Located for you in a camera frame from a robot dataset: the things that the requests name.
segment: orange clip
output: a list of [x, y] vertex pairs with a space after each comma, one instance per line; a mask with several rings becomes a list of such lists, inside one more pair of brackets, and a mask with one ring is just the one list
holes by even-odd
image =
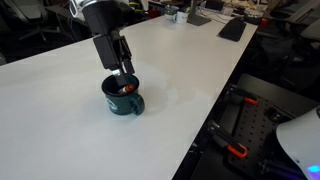
[[246, 155], [248, 154], [248, 149], [247, 149], [245, 146], [243, 146], [242, 144], [239, 144], [239, 145], [240, 145], [241, 148], [244, 150], [243, 153], [237, 151], [237, 150], [236, 150], [235, 148], [233, 148], [231, 145], [228, 145], [228, 150], [229, 150], [232, 154], [236, 155], [238, 158], [243, 159], [243, 158], [245, 158]]
[[253, 100], [253, 99], [250, 99], [250, 98], [243, 98], [243, 100], [249, 104], [252, 104], [252, 105], [257, 105], [258, 104], [258, 100]]

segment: black cable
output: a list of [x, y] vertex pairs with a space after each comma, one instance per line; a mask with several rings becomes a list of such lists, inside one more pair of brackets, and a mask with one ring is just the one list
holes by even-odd
[[199, 8], [198, 10], [200, 11], [201, 15], [203, 15], [203, 16], [204, 16], [204, 17], [206, 17], [206, 18], [209, 18], [209, 19], [214, 20], [214, 21], [216, 21], [216, 22], [219, 22], [219, 23], [221, 23], [221, 24], [227, 24], [227, 23], [225, 23], [225, 22], [218, 21], [218, 20], [216, 20], [216, 19], [212, 19], [212, 18], [210, 18], [210, 17], [208, 17], [208, 16], [204, 15], [200, 8]]
[[69, 1], [68, 2], [66, 2], [62, 7], [60, 7], [57, 11], [56, 11], [56, 17], [57, 17], [57, 20], [58, 20], [58, 22], [59, 22], [59, 25], [60, 25], [60, 27], [61, 27], [61, 29], [62, 29], [62, 31], [63, 31], [63, 35], [65, 35], [65, 36], [67, 36], [68, 38], [70, 38], [73, 42], [75, 42], [74, 41], [74, 39], [72, 38], [72, 36], [69, 34], [69, 36], [68, 36], [68, 34], [66, 33], [66, 31], [65, 31], [65, 29], [63, 28], [63, 26], [62, 26], [62, 23], [61, 23], [61, 21], [60, 21], [60, 18], [59, 18], [59, 16], [58, 16], [58, 13], [60, 12], [60, 10], [62, 10], [67, 4], [69, 4]]
[[74, 35], [74, 38], [75, 38], [76, 42], [78, 42], [78, 41], [79, 41], [79, 40], [78, 40], [78, 37], [77, 37], [75, 31], [73, 30], [73, 27], [72, 27], [73, 19], [74, 19], [73, 16], [69, 16], [68, 19], [67, 19], [67, 21], [68, 21], [69, 28], [70, 28], [72, 34]]

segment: mug handle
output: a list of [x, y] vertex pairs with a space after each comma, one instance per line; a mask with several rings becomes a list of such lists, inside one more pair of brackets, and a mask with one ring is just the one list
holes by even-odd
[[145, 107], [144, 100], [143, 100], [142, 96], [140, 96], [137, 93], [132, 93], [130, 95], [129, 101], [132, 105], [131, 110], [132, 110], [133, 114], [135, 114], [135, 115], [142, 114], [142, 112], [144, 111], [144, 107]]
[[172, 19], [174, 22], [177, 22], [177, 14], [173, 15]]

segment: wire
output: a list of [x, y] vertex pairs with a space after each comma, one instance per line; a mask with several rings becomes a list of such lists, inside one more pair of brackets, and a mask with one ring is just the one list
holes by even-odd
[[55, 14], [56, 14], [57, 20], [59, 22], [59, 25], [63, 31], [63, 34], [66, 35], [67, 37], [69, 37], [73, 42], [75, 42], [75, 40], [72, 38], [72, 36], [70, 36], [69, 34], [66, 33], [66, 30], [63, 28], [62, 23], [60, 21], [60, 18], [58, 16], [58, 13], [60, 12], [60, 10], [63, 9], [67, 4], [69, 4], [69, 1], [66, 2], [62, 7], [60, 7], [60, 9], [58, 9]]
[[230, 21], [231, 19], [225, 19], [225, 18], [222, 18], [221, 16], [219, 16], [217, 13], [213, 13], [214, 15], [218, 16], [220, 19], [224, 20], [224, 21]]
[[214, 20], [214, 21], [216, 21], [216, 22], [218, 22], [218, 23], [221, 23], [221, 24], [227, 24], [227, 23], [225, 23], [225, 22], [218, 21], [218, 20], [216, 20], [216, 19], [212, 19], [212, 18], [208, 17], [207, 15], [204, 15], [203, 12], [201, 11], [201, 9], [198, 9], [198, 10], [200, 11], [201, 15], [205, 16], [206, 18], [209, 18], [209, 19]]
[[72, 27], [73, 17], [69, 16], [67, 21], [68, 21], [68, 25], [69, 25], [69, 28], [71, 29], [72, 34], [74, 35], [76, 41], [78, 42], [79, 41], [78, 37], [77, 37], [76, 33], [74, 32], [73, 27]]

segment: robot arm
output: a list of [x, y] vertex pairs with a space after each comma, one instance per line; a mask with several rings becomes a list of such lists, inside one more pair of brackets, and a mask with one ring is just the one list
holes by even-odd
[[84, 17], [94, 35], [94, 44], [105, 69], [110, 69], [119, 86], [127, 85], [125, 73], [133, 74], [131, 52], [120, 30], [124, 28], [122, 13], [113, 0], [70, 0], [75, 18]]

